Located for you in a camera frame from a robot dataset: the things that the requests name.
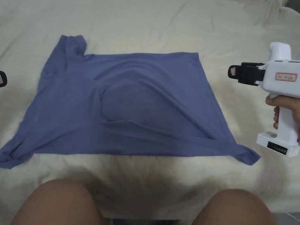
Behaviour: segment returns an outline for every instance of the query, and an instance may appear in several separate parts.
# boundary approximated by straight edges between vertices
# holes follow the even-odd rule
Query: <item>gripper handle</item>
[[[277,96],[277,94],[270,94],[270,98]],[[290,109],[280,107],[276,139],[286,144],[296,146],[298,145],[298,130],[299,128],[293,119],[292,111]]]

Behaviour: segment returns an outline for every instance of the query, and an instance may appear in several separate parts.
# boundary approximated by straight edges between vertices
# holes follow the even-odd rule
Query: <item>leg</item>
[[[267,206],[245,190],[217,193],[198,214],[193,225],[276,225]]]
[[[103,225],[90,193],[79,183],[53,180],[38,187],[11,225]]]

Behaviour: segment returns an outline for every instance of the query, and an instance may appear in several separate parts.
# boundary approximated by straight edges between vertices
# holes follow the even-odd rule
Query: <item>t-shirt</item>
[[[0,167],[34,153],[259,159],[236,144],[197,53],[85,49],[83,36],[61,36],[16,135],[0,151]]]

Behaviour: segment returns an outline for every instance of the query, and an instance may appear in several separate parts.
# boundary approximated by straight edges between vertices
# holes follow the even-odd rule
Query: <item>finger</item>
[[[270,95],[268,95],[265,102],[270,106],[284,107],[293,111],[300,110],[300,99],[294,97],[279,95],[275,98],[270,98]]]
[[[274,112],[279,113],[279,107],[278,106],[274,108]]]
[[[278,120],[279,120],[279,116],[274,116],[273,120],[278,123]]]

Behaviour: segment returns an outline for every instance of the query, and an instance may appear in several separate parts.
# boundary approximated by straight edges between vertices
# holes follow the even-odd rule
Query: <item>knee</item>
[[[68,179],[56,179],[40,185],[33,194],[60,196],[64,199],[82,197],[82,199],[91,199],[88,190],[79,182]]]
[[[218,193],[216,193],[213,196],[214,199],[221,199],[221,200],[245,200],[245,199],[256,199],[258,198],[256,195],[253,193],[242,190],[242,189],[227,189],[227,190],[222,190]]]

